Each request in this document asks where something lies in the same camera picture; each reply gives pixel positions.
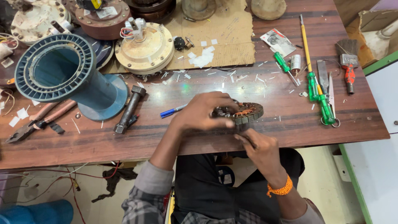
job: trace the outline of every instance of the wood grain surface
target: wood grain surface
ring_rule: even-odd
[[[264,107],[264,115],[252,123],[252,127],[260,133],[278,138],[280,147],[389,138],[360,68],[355,70],[355,94],[350,96],[347,94],[343,81],[344,71],[338,75],[337,63],[326,62],[328,71],[332,71],[334,76],[336,117],[341,121],[339,128],[322,125],[319,105],[315,103],[314,109],[311,110],[314,103],[309,102],[306,97],[299,96],[300,92],[308,91],[305,75],[299,76],[304,83],[296,87],[289,76],[282,73],[275,64],[273,52],[266,43],[260,40],[260,36],[272,28],[276,28],[293,44],[302,45],[298,18],[302,14],[313,69],[316,71],[316,60],[338,60],[334,44],[340,39],[347,38],[347,34],[333,0],[286,0],[286,2],[287,10],[278,20],[264,21],[253,17],[255,36],[252,37],[252,40],[256,44],[257,62],[254,65],[239,66],[234,74],[235,79],[242,75],[248,75],[248,77],[235,83],[228,78],[224,80],[224,88],[222,88],[224,78],[221,76],[229,77],[228,72],[216,69],[188,70],[187,73],[191,79],[184,79],[182,73],[173,72],[163,79],[161,76],[149,77],[147,83],[144,84],[147,95],[135,110],[136,114],[140,114],[138,122],[124,135],[113,132],[113,127],[118,123],[121,114],[105,121],[101,128],[101,122],[94,122],[83,116],[80,119],[75,119],[75,114],[79,112],[76,107],[57,120],[57,123],[65,129],[63,135],[57,135],[53,130],[47,128],[36,131],[21,142],[5,144],[4,141],[10,134],[28,122],[26,118],[20,120],[14,128],[8,125],[12,115],[16,116],[18,109],[27,108],[30,104],[28,113],[32,115],[44,106],[43,103],[40,103],[34,107],[31,100],[16,93],[15,108],[9,115],[0,119],[2,127],[0,169],[150,157],[173,118],[173,116],[169,116],[161,119],[159,113],[188,103],[197,93],[209,91],[223,91],[240,102],[261,104]],[[248,6],[246,10],[250,11],[250,2],[248,2]],[[292,54],[304,55],[304,49],[298,48]],[[262,82],[254,82],[256,74],[259,78],[267,80],[265,91]],[[129,88],[133,84],[137,85],[139,80],[133,76],[125,79]],[[167,82],[167,85],[162,84],[163,80]],[[81,134],[77,132],[71,118],[76,121]],[[243,150],[237,140],[233,138],[232,133],[233,131],[226,130],[186,133],[179,154]]]

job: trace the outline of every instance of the label sticker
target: label sticker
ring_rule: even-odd
[[[113,6],[105,7],[101,11],[98,11],[97,15],[100,19],[102,19],[106,16],[117,15],[117,11],[116,11],[115,7],[113,7]]]

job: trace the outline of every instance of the blue plastic spool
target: blue plastic spool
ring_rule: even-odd
[[[128,89],[121,78],[98,72],[96,64],[96,55],[84,38],[52,35],[22,55],[15,83],[29,99],[51,103],[70,98],[87,118],[106,120],[123,109]]]

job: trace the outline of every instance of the plaid shirt sleeve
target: plaid shirt sleeve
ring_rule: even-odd
[[[174,171],[159,169],[145,162],[134,187],[122,208],[125,215],[122,224],[163,224],[163,197],[169,193]]]

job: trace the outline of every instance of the hex nut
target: hex nut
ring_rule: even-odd
[[[123,127],[119,124],[116,124],[115,127],[113,128],[113,131],[119,134],[124,134],[126,133],[127,127]]]

